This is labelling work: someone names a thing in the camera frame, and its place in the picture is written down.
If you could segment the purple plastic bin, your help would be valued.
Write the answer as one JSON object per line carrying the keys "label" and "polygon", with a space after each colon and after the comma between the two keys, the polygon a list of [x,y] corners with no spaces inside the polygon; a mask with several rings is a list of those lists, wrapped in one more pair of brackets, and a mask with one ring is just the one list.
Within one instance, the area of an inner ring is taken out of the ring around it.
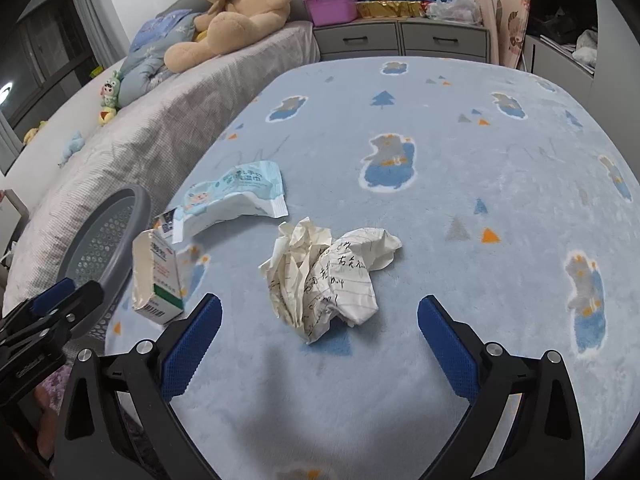
{"label": "purple plastic bin", "polygon": [[346,24],[358,18],[357,0],[303,0],[316,27]]}

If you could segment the large tan teddy bear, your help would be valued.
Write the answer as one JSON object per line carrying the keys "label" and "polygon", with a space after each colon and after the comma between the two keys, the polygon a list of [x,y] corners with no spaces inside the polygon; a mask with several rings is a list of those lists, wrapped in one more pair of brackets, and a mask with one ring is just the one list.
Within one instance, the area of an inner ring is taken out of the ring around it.
{"label": "large tan teddy bear", "polygon": [[293,0],[206,0],[209,10],[194,18],[199,40],[179,42],[165,53],[173,73],[183,73],[211,58],[256,44],[280,30]]}

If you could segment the clear plastic bag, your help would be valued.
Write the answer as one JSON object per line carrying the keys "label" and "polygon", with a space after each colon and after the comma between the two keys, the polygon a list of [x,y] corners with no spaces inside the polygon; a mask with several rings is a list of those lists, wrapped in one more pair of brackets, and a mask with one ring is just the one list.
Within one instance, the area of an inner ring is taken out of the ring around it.
{"label": "clear plastic bag", "polygon": [[483,23],[476,0],[434,0],[426,8],[430,20],[456,22],[469,25]]}

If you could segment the white green medicine box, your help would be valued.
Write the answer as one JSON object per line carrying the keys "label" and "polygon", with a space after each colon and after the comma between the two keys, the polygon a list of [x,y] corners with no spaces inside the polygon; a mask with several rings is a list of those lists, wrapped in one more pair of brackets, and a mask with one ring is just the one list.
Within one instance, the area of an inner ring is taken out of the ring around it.
{"label": "white green medicine box", "polygon": [[132,242],[132,278],[134,312],[160,325],[183,314],[176,254],[154,230]]}

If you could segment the blue patterned fleece blanket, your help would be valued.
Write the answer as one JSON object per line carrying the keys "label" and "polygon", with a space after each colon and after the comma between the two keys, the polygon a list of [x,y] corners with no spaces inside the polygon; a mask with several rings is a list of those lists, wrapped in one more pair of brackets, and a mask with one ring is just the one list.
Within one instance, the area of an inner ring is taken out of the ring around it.
{"label": "blue patterned fleece blanket", "polygon": [[415,479],[466,403],[420,333],[434,295],[518,356],[559,351],[594,478],[639,413],[639,180],[606,129],[534,75],[446,58],[360,58],[278,77],[186,176],[278,164],[288,221],[397,236],[378,312],[306,344],[259,272],[277,220],[196,242],[221,328],[172,406],[225,479]]}

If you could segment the small blue plush toy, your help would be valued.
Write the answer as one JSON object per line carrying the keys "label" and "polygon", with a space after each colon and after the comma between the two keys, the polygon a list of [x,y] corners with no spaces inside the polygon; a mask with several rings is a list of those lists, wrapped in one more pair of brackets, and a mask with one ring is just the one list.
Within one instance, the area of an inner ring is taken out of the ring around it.
{"label": "small blue plush toy", "polygon": [[68,163],[70,158],[78,153],[84,146],[85,139],[82,137],[79,131],[76,131],[64,146],[58,166],[60,168],[63,168]]}

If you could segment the blue playing card box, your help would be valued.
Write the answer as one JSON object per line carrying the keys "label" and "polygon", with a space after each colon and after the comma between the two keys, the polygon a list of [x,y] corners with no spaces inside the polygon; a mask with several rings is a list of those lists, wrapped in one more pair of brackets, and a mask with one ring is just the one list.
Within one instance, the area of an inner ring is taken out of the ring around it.
{"label": "blue playing card box", "polygon": [[153,230],[169,244],[174,242],[174,223],[176,212],[177,208],[164,211],[156,216],[153,221]]}

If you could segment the grey perforated trash basket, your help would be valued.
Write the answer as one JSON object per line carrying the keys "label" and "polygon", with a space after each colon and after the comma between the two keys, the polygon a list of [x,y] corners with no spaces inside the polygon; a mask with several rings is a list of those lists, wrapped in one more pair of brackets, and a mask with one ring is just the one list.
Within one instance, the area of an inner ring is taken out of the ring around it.
{"label": "grey perforated trash basket", "polygon": [[73,332],[73,337],[105,339],[108,322],[132,271],[134,239],[151,219],[151,199],[142,186],[132,184],[100,203],[79,229],[58,268],[58,278],[76,286],[98,282],[103,304],[95,308]]}

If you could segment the light blue wet-wipe packet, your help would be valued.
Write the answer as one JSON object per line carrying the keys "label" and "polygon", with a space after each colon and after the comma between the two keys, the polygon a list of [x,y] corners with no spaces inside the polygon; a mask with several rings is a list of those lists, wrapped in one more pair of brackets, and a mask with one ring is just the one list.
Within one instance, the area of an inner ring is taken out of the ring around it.
{"label": "light blue wet-wipe packet", "polygon": [[217,180],[188,188],[174,211],[171,241],[180,244],[214,224],[241,216],[288,216],[276,162],[260,160],[235,166]]}

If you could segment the white paper ball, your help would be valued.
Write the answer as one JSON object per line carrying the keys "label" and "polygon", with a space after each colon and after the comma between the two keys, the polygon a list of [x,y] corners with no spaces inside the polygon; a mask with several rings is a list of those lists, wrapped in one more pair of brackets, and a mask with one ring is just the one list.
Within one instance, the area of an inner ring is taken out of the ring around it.
{"label": "white paper ball", "polygon": [[360,326],[378,313],[371,274],[394,262],[401,240],[379,228],[335,238],[305,218],[278,226],[271,257],[259,267],[273,312],[314,344],[334,318]]}

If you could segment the gold gift boxes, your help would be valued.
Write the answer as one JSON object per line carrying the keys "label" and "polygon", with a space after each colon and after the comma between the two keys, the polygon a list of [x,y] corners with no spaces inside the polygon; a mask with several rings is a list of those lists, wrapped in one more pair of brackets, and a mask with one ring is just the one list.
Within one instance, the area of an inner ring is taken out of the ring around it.
{"label": "gold gift boxes", "polygon": [[424,18],[434,0],[357,0],[360,18]]}

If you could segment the pink cartoon folded mat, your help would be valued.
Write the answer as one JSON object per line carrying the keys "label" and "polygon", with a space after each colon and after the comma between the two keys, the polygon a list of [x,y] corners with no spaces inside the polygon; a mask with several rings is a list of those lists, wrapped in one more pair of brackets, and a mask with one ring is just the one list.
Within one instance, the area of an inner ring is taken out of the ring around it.
{"label": "pink cartoon folded mat", "polygon": [[491,64],[517,68],[524,49],[530,0],[475,0],[489,32]]}

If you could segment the green plush doll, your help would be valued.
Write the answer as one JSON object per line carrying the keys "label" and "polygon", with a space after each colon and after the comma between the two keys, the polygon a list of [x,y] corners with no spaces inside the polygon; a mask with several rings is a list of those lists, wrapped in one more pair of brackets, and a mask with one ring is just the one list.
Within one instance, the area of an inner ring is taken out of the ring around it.
{"label": "green plush doll", "polygon": [[102,84],[100,91],[100,126],[105,126],[117,115],[117,112],[119,110],[119,92],[121,84],[122,77],[120,76],[118,70],[114,70],[111,76],[109,76],[104,84]]}

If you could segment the grey drawer dresser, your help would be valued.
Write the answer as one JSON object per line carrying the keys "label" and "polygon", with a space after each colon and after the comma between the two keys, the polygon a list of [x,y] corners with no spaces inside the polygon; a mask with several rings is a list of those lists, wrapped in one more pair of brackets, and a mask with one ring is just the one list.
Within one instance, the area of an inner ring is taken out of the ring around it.
{"label": "grey drawer dresser", "polygon": [[486,28],[427,18],[375,18],[315,27],[314,38],[322,61],[399,55],[491,62]]}

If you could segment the yellow plush toy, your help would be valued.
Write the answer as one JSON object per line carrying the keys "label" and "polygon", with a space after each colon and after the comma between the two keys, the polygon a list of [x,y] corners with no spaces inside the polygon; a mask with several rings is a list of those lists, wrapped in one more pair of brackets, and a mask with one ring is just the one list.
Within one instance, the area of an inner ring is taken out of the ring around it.
{"label": "yellow plush toy", "polygon": [[42,120],[37,127],[34,128],[30,128],[24,135],[23,138],[23,144],[24,145],[28,145],[30,142],[32,142],[32,140],[34,140],[34,137],[40,133],[41,129],[47,125],[47,122],[45,120]]}

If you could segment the grey window curtain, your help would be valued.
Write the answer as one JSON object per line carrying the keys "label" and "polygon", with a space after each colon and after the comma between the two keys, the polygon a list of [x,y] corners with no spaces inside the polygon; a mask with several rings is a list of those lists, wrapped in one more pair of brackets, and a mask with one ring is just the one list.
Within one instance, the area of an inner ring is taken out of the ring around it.
{"label": "grey window curtain", "polygon": [[121,60],[126,55],[124,30],[111,0],[73,0],[73,4],[98,63],[109,68]]}

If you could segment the light blue folded quilt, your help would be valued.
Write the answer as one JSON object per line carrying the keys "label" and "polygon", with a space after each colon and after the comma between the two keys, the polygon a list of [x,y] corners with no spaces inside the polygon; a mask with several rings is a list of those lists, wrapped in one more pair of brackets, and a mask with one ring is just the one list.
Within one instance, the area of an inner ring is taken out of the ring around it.
{"label": "light blue folded quilt", "polygon": [[175,44],[193,40],[198,34],[194,20],[200,15],[191,9],[173,10],[142,25],[118,70],[118,108],[140,99],[172,75],[165,53]]}

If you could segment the grey checkered bed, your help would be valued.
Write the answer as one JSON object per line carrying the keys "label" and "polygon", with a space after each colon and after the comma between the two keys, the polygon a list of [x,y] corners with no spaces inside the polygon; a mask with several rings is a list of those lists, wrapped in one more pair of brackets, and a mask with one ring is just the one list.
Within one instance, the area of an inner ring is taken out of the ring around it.
{"label": "grey checkered bed", "polygon": [[[162,212],[204,153],[247,105],[280,75],[318,62],[312,26],[291,22],[241,51],[169,77],[99,126],[93,81],[47,122],[7,174],[29,212],[14,249],[1,305],[10,312],[50,287],[70,242],[93,209],[126,185],[142,186]],[[85,146],[60,168],[79,131]]]}

